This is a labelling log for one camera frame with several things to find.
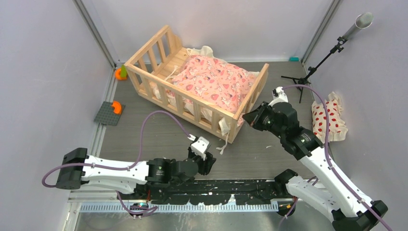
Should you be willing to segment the pink unicorn print cushion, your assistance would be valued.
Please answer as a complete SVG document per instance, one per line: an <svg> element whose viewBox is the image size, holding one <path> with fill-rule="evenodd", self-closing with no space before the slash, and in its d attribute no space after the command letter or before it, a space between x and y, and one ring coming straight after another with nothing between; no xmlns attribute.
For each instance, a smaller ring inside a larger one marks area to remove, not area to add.
<svg viewBox="0 0 408 231"><path fill-rule="evenodd" d="M247 71L213 56L208 46L186 49L187 59L166 80L177 88L235 113L260 72Z"/></svg>

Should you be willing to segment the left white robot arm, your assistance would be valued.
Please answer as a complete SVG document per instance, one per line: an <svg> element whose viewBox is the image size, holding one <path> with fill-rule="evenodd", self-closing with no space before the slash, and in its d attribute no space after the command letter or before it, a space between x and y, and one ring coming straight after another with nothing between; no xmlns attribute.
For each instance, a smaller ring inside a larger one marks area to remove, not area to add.
<svg viewBox="0 0 408 231"><path fill-rule="evenodd" d="M183 161L155 158L133 167L131 162L102 159L88 155L86 148L77 148L64 156L56 187L77 190L88 184L142 199L147 195L147 185L166 188L191 182L197 174L208 175L215 162L211 153L202 157L189 148Z"/></svg>

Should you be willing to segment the small teal block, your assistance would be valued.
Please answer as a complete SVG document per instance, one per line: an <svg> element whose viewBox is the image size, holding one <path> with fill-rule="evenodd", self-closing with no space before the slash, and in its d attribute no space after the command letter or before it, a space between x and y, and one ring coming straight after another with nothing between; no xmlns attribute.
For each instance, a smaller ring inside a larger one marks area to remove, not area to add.
<svg viewBox="0 0 408 231"><path fill-rule="evenodd" d="M298 58L298 57L290 57L290 58L289 58L289 61L290 61L290 62L298 62L298 61L299 61L299 58Z"/></svg>

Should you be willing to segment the orange and green toy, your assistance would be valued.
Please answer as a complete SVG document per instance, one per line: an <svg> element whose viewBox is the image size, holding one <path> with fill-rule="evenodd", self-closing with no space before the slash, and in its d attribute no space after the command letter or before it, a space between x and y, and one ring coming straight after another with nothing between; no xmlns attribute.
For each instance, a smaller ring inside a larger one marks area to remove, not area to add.
<svg viewBox="0 0 408 231"><path fill-rule="evenodd" d="M127 80L127 78L128 78L128 73L127 73L126 67L125 67L124 65L121 65L121 67L118 68L118 69L115 71L115 78L116 78L117 80Z"/></svg>

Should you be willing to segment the white strawberry print pillow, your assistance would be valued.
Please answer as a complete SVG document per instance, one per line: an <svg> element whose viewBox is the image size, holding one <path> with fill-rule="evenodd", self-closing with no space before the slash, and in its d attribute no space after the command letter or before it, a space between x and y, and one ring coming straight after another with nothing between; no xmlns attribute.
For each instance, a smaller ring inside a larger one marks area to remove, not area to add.
<svg viewBox="0 0 408 231"><path fill-rule="evenodd" d="M329 142L332 141L344 141L348 128L345 122L341 119L343 111L342 102L339 95L335 92L331 92L328 95L328 100L325 100L327 112L329 115ZM314 135L324 143L326 136L326 113L323 107L323 103L313 102L311 106L312 112L312 129Z"/></svg>

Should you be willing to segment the microphone on black stand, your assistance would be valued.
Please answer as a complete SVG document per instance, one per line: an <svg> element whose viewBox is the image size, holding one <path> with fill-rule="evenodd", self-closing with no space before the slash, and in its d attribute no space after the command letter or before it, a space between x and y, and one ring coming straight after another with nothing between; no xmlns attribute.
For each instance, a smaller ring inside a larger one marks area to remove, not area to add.
<svg viewBox="0 0 408 231"><path fill-rule="evenodd" d="M296 87L300 91L299 103L302 102L303 97L303 89L304 86L310 85L311 83L308 79L317 71L317 69L332 55L340 53L344 47L343 45L348 42L355 34L357 34L362 29L368 28L373 22L373 14L370 12L360 14L356 19L354 24L340 37L337 38L337 44L333 46L329 53L316 65L310 66L308 68L308 74L302 78L295 78L295 77L287 77L281 76L281 78L291 79L294 84L300 85L300 87Z"/></svg>

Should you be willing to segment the wooden slatted pet bed frame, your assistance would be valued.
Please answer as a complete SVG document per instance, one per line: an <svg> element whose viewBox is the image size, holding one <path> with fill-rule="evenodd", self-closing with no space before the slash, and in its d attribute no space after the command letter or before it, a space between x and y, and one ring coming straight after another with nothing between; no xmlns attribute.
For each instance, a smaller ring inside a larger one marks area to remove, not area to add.
<svg viewBox="0 0 408 231"><path fill-rule="evenodd" d="M237 112L232 113L166 80L174 66L183 64L187 57L181 39L165 25L125 62L125 67L139 96L233 143L242 127L240 116L251 111L265 86L269 65L263 65Z"/></svg>

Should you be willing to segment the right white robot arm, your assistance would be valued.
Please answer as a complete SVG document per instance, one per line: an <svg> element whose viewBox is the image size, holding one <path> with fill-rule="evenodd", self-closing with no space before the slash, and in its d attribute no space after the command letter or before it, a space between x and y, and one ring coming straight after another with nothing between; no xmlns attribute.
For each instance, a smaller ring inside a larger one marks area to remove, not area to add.
<svg viewBox="0 0 408 231"><path fill-rule="evenodd" d="M275 177L275 193L295 196L323 214L336 231L369 231L388 207L363 193L327 156L314 133L299 125L297 111L289 103L270 106L263 102L243 119L254 129L269 131L280 139L283 148L306 166L326 187L324 192L310 185L296 172L287 169Z"/></svg>

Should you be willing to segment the grey building block plate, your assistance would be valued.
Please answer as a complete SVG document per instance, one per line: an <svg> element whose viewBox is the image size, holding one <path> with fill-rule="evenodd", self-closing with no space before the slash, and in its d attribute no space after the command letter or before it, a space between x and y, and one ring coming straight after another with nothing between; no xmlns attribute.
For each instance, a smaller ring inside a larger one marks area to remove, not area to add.
<svg viewBox="0 0 408 231"><path fill-rule="evenodd" d="M113 110L111 108L111 103L112 102L103 102L99 111L97 112L94 122L95 123L100 123L103 125L110 125L110 126L116 126L119 122L119 119L121 118L121 115L116 115L113 113Z"/></svg>

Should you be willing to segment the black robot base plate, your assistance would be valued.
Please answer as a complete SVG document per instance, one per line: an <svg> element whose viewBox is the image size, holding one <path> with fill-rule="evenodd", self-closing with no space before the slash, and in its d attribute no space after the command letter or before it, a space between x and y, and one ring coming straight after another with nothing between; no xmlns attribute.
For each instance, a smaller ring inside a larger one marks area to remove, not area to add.
<svg viewBox="0 0 408 231"><path fill-rule="evenodd" d="M273 199L294 199L274 180L195 180L166 188L137 185L122 200L148 200L154 205L225 205L235 198L237 205L266 205Z"/></svg>

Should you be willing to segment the orange arch toy block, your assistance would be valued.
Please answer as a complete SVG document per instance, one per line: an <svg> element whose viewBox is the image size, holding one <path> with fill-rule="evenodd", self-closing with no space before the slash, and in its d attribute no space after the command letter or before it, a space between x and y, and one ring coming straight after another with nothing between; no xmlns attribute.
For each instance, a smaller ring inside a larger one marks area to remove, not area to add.
<svg viewBox="0 0 408 231"><path fill-rule="evenodd" d="M116 114L116 115L122 114L123 107L122 107L122 104L119 103L118 101L113 101L111 103L111 108L112 108L114 114Z"/></svg>

